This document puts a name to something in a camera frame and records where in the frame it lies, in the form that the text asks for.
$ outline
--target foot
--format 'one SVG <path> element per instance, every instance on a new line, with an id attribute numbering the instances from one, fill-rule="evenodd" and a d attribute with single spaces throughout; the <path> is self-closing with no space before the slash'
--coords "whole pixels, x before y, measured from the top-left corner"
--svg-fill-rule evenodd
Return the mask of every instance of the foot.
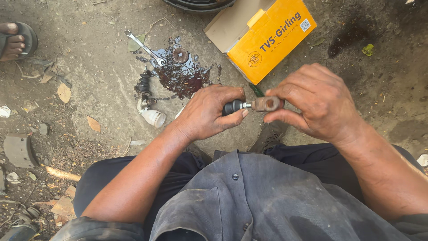
<path id="1" fill-rule="evenodd" d="M 0 33 L 17 34 L 18 26 L 14 23 L 2 23 L 0 24 Z M 19 54 L 22 53 L 22 49 L 24 48 L 24 36 L 16 35 L 7 38 L 6 46 L 3 49 L 2 55 L 0 56 L 0 61 L 17 59 L 19 57 Z"/>
<path id="2" fill-rule="evenodd" d="M 281 136 L 290 125 L 279 120 L 264 123 L 259 137 L 248 149 L 249 152 L 263 153 L 265 150 L 281 144 Z"/>
<path id="3" fill-rule="evenodd" d="M 186 148 L 185 152 L 190 152 L 196 157 L 201 157 L 206 166 L 213 161 L 208 154 L 199 149 L 199 147 L 193 142 Z"/>

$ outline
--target hand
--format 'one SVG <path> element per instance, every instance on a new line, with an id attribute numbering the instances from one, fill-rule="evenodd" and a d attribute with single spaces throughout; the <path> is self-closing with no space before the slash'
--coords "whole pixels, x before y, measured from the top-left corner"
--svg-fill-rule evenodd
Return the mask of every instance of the hand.
<path id="1" fill-rule="evenodd" d="M 355 141 L 366 126 L 343 80 L 318 63 L 303 65 L 266 96 L 285 99 L 301 113 L 280 109 L 268 113 L 264 122 L 280 120 L 334 145 Z"/>
<path id="2" fill-rule="evenodd" d="M 234 99 L 245 101 L 243 88 L 220 84 L 202 88 L 173 123 L 191 142 L 207 139 L 241 124 L 248 115 L 248 110 L 241 109 L 228 116 L 221 116 L 223 106 Z"/>

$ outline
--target dark trousers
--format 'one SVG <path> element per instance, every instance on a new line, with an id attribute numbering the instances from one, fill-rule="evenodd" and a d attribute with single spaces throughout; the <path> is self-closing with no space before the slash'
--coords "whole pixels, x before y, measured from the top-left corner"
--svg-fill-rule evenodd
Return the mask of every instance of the dark trousers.
<path id="1" fill-rule="evenodd" d="M 394 146 L 420 171 L 423 168 L 401 147 Z M 280 162 L 313 173 L 321 182 L 335 184 L 364 203 L 360 184 L 354 170 L 330 143 L 302 146 L 279 144 L 265 151 Z M 74 211 L 80 217 L 92 199 L 130 162 L 135 156 L 102 160 L 91 165 L 83 174 L 76 188 Z M 166 175 L 155 197 L 143 225 L 146 240 L 149 239 L 159 209 L 177 194 L 196 173 L 205 167 L 200 158 L 183 152 Z"/>

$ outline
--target combination wrench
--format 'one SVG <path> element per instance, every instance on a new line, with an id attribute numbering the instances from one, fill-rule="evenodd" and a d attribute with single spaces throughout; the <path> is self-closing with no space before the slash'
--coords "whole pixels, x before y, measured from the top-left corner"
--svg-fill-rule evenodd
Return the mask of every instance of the combination wrench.
<path id="1" fill-rule="evenodd" d="M 158 57 L 157 55 L 155 55 L 155 53 L 153 53 L 152 50 L 150 50 L 149 48 L 147 48 L 141 41 L 139 41 L 129 30 L 125 30 L 125 35 L 130 37 L 131 39 L 133 39 L 138 45 L 140 45 L 152 58 L 154 58 L 154 60 L 156 60 L 156 62 L 158 63 L 159 66 L 165 66 L 162 62 L 166 63 L 166 60 L 164 60 L 161 57 Z"/>

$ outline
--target qr code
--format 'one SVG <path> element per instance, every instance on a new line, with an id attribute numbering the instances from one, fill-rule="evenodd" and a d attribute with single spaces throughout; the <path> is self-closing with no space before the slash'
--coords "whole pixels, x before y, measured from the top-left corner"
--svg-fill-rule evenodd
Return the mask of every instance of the qr code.
<path id="1" fill-rule="evenodd" d="M 305 19 L 301 24 L 300 27 L 302 28 L 303 32 L 306 32 L 311 27 L 311 24 L 309 23 L 308 19 Z"/>

